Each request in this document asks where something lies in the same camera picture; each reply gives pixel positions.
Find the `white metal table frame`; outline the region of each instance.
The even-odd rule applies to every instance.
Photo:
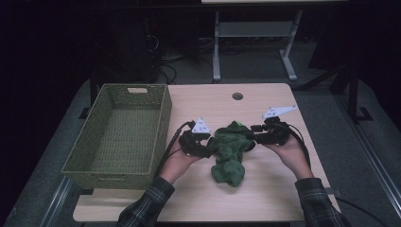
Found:
[[[221,80],[218,41],[220,37],[288,37],[286,48],[280,50],[280,57],[290,81],[297,80],[294,68],[289,60],[289,51],[297,33],[303,11],[296,12],[289,22],[221,22],[218,11],[215,21],[215,49],[213,53],[213,81]]]

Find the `person's left hand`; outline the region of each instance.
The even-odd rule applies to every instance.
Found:
[[[186,155],[181,150],[180,143],[178,142],[179,139],[180,137],[177,138],[171,148],[170,156],[167,158],[159,175],[171,184],[174,184],[193,163],[202,159],[200,157]]]

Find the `shirt cuff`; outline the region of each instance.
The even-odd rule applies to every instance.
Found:
[[[145,191],[154,202],[165,204],[174,193],[174,186],[161,177],[156,177],[153,183]]]
[[[322,180],[319,178],[305,178],[295,183],[301,204],[329,202],[330,199],[324,190]]]

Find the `plaid shirt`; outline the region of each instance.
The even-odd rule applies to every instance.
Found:
[[[302,179],[296,182],[295,186],[304,210],[306,227],[351,226],[345,217],[332,206],[321,179]],[[173,192],[174,187],[170,183],[161,177],[156,178],[139,201],[121,212],[116,226],[154,226]]]

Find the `human hand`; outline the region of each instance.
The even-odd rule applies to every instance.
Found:
[[[283,146],[263,146],[274,151],[280,157],[283,164],[295,174],[297,180],[314,177],[309,165],[307,164],[301,145],[293,135],[289,136],[287,142]]]
[[[179,139],[180,137],[177,138],[172,146],[169,152],[170,156],[166,159],[159,175],[171,184],[174,184],[193,163],[202,159],[201,157],[186,155],[181,150]]]

